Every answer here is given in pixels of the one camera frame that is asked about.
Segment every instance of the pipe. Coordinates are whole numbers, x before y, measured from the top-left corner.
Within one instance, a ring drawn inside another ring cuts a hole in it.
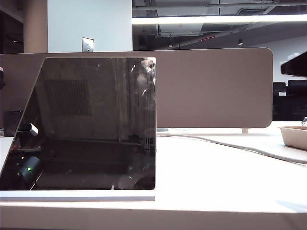
[[[292,3],[229,3],[229,4],[192,4],[192,5],[164,5],[164,6],[134,6],[132,9],[135,10],[166,10],[171,8],[189,8],[189,7],[204,7],[204,8],[222,8],[222,7],[270,7],[270,6],[307,6],[307,2],[292,2]]]

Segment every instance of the white desk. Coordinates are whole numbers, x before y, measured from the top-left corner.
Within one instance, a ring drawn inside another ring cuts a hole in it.
[[[277,128],[299,125],[274,122],[266,129],[250,129],[249,134],[211,128],[184,133],[200,136],[203,132],[206,138],[307,160],[307,151],[284,146]],[[187,138],[158,137],[155,201],[2,202],[1,224],[88,230],[294,229],[307,225],[306,175],[306,166],[256,153]]]

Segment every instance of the white cable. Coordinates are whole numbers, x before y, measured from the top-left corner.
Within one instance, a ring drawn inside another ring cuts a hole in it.
[[[224,146],[228,146],[228,147],[232,147],[232,148],[236,148],[236,149],[240,149],[240,150],[246,150],[246,151],[258,153],[258,154],[266,156],[266,157],[272,157],[272,158],[279,159],[279,160],[286,161],[286,162],[290,162],[290,163],[307,164],[307,161],[305,161],[305,160],[299,160],[299,159],[294,159],[294,158],[290,158],[290,157],[278,156],[278,155],[275,155],[275,154],[272,154],[272,153],[269,153],[269,152],[266,152],[266,151],[262,151],[262,150],[259,150],[259,149],[256,149],[256,148],[228,144],[228,143],[224,143],[224,142],[220,142],[220,141],[216,141],[216,140],[212,140],[212,139],[208,139],[208,138],[201,138],[201,137],[196,137],[196,136],[188,136],[188,135],[180,135],[180,134],[165,134],[165,135],[158,135],[158,137],[184,137],[184,138],[199,139],[199,140],[207,141],[207,142],[218,144],[218,145],[224,145]]]

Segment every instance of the ceiling duct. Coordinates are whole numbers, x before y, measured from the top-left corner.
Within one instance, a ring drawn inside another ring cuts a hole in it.
[[[258,15],[264,14],[265,10],[255,10],[255,9],[240,9],[237,15]]]

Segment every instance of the wall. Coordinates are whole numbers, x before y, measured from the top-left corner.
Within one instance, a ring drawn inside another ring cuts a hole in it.
[[[47,0],[28,0],[25,3],[24,52],[48,52]]]
[[[281,74],[281,65],[307,51],[307,36],[290,38],[276,42],[262,43],[251,47],[267,47],[273,52],[273,81],[304,80],[307,78]]]
[[[81,52],[82,37],[94,51],[132,51],[130,0],[48,0],[48,51]]]

